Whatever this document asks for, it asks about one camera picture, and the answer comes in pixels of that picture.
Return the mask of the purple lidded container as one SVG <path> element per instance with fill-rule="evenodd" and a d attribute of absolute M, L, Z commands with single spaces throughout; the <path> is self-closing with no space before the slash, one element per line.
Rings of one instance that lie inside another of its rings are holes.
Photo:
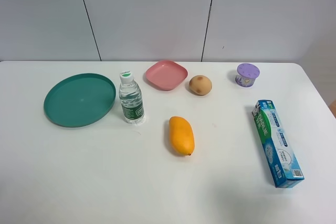
<path fill-rule="evenodd" d="M 238 85 L 248 88 L 254 84 L 259 75 L 260 70 L 254 64 L 241 63 L 237 67 L 235 81 Z"/>

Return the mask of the clear water bottle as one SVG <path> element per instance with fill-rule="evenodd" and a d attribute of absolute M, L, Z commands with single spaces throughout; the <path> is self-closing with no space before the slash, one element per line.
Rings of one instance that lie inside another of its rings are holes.
<path fill-rule="evenodd" d="M 142 92 L 131 71 L 120 73 L 119 99 L 125 120 L 134 125 L 144 120 Z"/>

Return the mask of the blue toothpaste box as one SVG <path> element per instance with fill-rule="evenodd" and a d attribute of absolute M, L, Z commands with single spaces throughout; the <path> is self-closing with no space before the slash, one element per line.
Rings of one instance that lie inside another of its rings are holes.
<path fill-rule="evenodd" d="M 258 100 L 251 112 L 277 188 L 293 188 L 304 175 L 290 146 L 274 103 Z"/>

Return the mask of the pink square plate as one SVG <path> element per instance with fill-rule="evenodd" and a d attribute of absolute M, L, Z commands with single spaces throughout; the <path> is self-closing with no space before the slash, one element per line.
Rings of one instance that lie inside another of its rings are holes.
<path fill-rule="evenodd" d="M 158 61 L 145 73 L 151 85 L 164 91 L 175 89 L 187 76 L 188 72 L 184 67 L 170 60 Z"/>

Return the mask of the yellow mango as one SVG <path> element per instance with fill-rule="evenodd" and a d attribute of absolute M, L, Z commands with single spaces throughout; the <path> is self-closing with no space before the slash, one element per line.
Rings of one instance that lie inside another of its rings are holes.
<path fill-rule="evenodd" d="M 173 149 L 182 156 L 190 156 L 195 149 L 195 140 L 190 123 L 180 117 L 173 116 L 169 120 L 169 139 Z"/>

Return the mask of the green round plate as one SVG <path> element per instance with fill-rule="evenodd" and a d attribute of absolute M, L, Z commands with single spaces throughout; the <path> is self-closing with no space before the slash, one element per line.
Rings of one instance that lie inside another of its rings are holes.
<path fill-rule="evenodd" d="M 102 119 L 114 105 L 116 87 L 97 73 L 81 73 L 56 84 L 44 100 L 45 116 L 63 127 L 83 127 Z"/>

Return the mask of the brown potato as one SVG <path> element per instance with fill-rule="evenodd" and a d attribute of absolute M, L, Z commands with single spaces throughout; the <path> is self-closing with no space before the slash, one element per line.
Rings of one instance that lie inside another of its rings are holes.
<path fill-rule="evenodd" d="M 212 82 L 206 76 L 197 75 L 189 81 L 189 89 L 197 95 L 207 95 L 212 90 Z"/>

